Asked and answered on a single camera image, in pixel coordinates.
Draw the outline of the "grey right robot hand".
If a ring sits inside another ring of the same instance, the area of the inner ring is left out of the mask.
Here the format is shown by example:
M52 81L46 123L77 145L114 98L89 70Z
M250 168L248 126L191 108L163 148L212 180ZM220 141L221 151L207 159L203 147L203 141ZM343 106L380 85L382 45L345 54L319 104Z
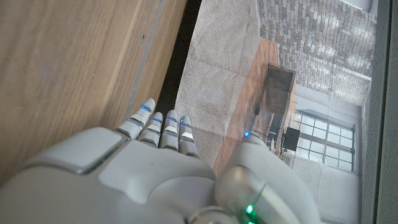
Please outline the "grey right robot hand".
M82 131L1 186L2 223L320 223L304 181L246 132L220 174L188 116L146 100L114 130Z

